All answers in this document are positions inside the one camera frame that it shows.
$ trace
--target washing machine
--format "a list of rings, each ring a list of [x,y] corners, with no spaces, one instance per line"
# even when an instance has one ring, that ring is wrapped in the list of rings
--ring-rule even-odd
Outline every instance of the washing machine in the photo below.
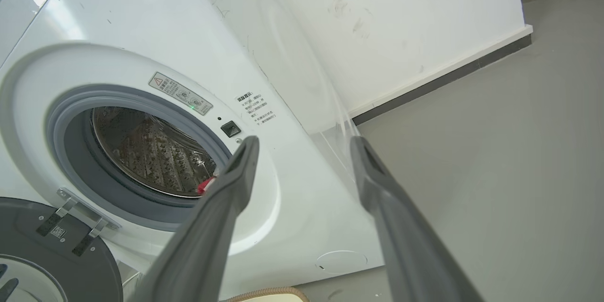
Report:
[[[119,300],[251,135],[221,299],[383,264],[320,58],[283,0],[221,1],[0,0],[0,287]]]

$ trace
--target stainless steel drum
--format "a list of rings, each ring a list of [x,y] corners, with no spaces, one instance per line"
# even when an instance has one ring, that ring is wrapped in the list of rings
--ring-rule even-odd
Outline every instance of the stainless steel drum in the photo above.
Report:
[[[172,124],[123,107],[93,109],[97,142],[123,173],[160,193],[199,198],[198,184],[218,175],[216,163]]]

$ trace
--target washing machine door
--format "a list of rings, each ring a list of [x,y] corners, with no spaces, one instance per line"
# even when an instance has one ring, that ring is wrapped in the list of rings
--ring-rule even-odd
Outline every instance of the washing machine door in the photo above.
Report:
[[[97,228],[68,208],[0,197],[0,302],[123,300],[116,261]]]

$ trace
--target gray floor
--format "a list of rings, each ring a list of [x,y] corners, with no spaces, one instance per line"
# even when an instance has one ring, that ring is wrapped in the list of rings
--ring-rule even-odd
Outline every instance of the gray floor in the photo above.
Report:
[[[360,130],[486,301],[601,302],[604,0],[537,0],[525,15],[533,46]],[[386,286],[376,269],[300,288],[390,302]]]

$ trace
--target white wall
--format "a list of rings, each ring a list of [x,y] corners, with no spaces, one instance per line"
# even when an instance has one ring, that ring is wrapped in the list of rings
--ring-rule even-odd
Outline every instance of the white wall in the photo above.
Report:
[[[352,115],[530,33],[520,0],[289,2]]]

